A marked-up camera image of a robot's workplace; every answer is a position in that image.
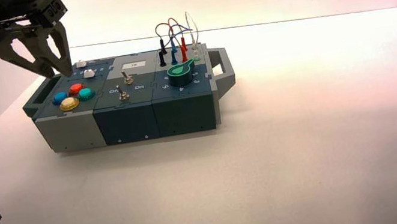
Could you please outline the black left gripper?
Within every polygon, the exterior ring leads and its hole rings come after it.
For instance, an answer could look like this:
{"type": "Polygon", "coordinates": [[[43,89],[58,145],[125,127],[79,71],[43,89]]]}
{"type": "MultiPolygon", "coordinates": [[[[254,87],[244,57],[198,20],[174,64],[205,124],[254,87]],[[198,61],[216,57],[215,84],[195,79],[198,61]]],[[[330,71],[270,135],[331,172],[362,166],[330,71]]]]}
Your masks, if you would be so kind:
{"type": "Polygon", "coordinates": [[[30,36],[41,30],[51,30],[59,56],[52,60],[53,66],[62,75],[71,76],[70,50],[66,31],[60,19],[67,12],[62,0],[0,0],[0,59],[29,70],[46,78],[54,71],[38,36],[30,36]],[[13,40],[19,40],[33,56],[30,61],[19,55],[12,47],[13,40]]]}

